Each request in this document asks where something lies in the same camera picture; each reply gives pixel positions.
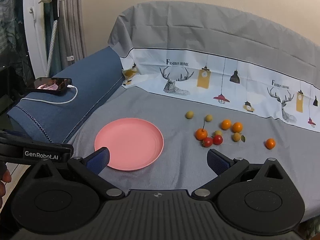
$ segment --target finger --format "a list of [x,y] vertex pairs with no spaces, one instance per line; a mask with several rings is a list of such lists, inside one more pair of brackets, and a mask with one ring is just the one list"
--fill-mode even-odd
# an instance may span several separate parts
[[0,182],[0,197],[5,195],[5,186],[2,182]]
[[5,173],[2,176],[2,181],[9,183],[9,182],[11,182],[11,179],[12,178],[11,178],[10,172],[8,170],[6,170]]

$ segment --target human hand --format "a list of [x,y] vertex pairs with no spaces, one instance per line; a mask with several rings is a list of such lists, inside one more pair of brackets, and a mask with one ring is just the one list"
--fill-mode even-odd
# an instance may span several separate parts
[[11,182],[11,174],[8,171],[8,169],[4,172],[2,178],[2,181],[0,181],[0,208],[2,207],[2,197],[5,195],[5,186],[4,182]]

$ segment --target yellow-green fruit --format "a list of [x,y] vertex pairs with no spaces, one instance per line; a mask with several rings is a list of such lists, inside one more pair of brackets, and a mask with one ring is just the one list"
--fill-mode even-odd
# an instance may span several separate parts
[[212,115],[211,114],[207,114],[206,117],[205,117],[205,121],[206,122],[211,122],[213,119]]
[[235,142],[240,141],[240,139],[241,139],[240,133],[237,133],[237,132],[234,133],[233,136],[232,136],[232,139],[233,139]]
[[222,132],[220,130],[216,130],[213,135],[221,135],[222,136]]
[[187,119],[191,119],[193,117],[193,112],[192,111],[188,111],[187,113],[186,113],[186,118]]

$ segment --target small orange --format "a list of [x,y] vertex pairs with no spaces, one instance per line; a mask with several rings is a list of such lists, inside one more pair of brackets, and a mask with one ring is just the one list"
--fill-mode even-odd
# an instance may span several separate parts
[[199,141],[202,141],[203,139],[207,138],[208,137],[208,132],[206,129],[203,129],[203,128],[199,128],[197,131],[196,131],[196,139],[199,140]]
[[273,138],[266,140],[266,147],[271,150],[276,146],[276,141]]
[[240,122],[235,122],[232,126],[232,131],[240,133],[242,131],[243,125]]
[[231,121],[229,119],[223,120],[221,122],[221,129],[228,130],[231,127]]

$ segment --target white door frame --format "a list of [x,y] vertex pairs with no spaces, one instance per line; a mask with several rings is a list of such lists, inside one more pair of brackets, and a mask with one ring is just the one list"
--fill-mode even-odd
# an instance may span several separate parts
[[35,78],[45,77],[47,52],[44,31],[44,5],[40,0],[23,0],[23,19],[28,52]]

